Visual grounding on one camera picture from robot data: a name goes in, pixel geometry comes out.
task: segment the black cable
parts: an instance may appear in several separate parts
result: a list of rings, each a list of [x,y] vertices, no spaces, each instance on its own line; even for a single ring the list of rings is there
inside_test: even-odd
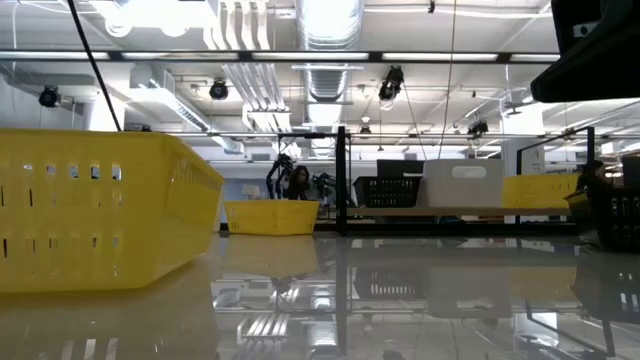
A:
[[[80,17],[78,16],[78,11],[76,10],[76,4],[73,0],[67,0],[69,3],[69,11],[71,12],[71,16],[73,16],[73,22],[76,23],[76,29],[78,29],[78,35],[80,36],[80,40],[82,41],[82,46],[84,47],[84,51],[87,53],[89,57],[89,62],[91,63],[91,67],[93,68],[93,72],[96,74],[96,78],[98,78],[98,83],[100,84],[100,88],[102,89],[102,93],[104,94],[104,99],[107,100],[107,106],[109,107],[109,112],[111,113],[111,117],[113,118],[113,123],[116,125],[116,129],[118,131],[122,131],[120,127],[120,123],[118,122],[118,117],[116,116],[116,112],[113,109],[113,104],[111,103],[111,98],[109,97],[109,92],[107,91],[107,85],[105,85],[104,80],[102,79],[102,75],[100,74],[100,69],[98,69],[98,64],[96,63],[96,59],[93,58],[93,54],[91,53],[91,48],[89,47],[89,42],[87,41],[87,37],[84,34],[84,30],[82,29],[82,24],[80,23]]]

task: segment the glossy table surface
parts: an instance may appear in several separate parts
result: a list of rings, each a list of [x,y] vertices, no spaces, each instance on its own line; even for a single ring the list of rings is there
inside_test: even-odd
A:
[[[0,295],[0,359],[640,359],[638,260],[567,238],[216,236],[144,289]]]

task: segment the person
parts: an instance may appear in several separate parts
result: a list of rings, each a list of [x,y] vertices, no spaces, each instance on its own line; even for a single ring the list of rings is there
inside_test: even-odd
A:
[[[309,170],[305,166],[298,166],[289,178],[287,198],[289,200],[307,200],[306,190],[309,190]]]
[[[576,191],[585,189],[601,191],[613,188],[611,180],[606,176],[606,168],[600,160],[588,162],[582,168],[582,173],[578,177]]]

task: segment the ductwork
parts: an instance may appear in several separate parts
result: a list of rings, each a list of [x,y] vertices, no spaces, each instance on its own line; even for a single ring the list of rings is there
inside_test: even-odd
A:
[[[364,0],[298,0],[296,6],[298,36],[302,50],[355,50],[362,27]],[[307,115],[309,121],[323,126],[335,125],[342,106],[328,103],[343,101],[349,73],[340,70],[306,70]]]

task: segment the white storage bin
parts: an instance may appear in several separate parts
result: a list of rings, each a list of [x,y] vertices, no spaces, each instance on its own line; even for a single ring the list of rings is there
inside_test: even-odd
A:
[[[429,160],[418,206],[502,207],[503,174],[502,160]]]

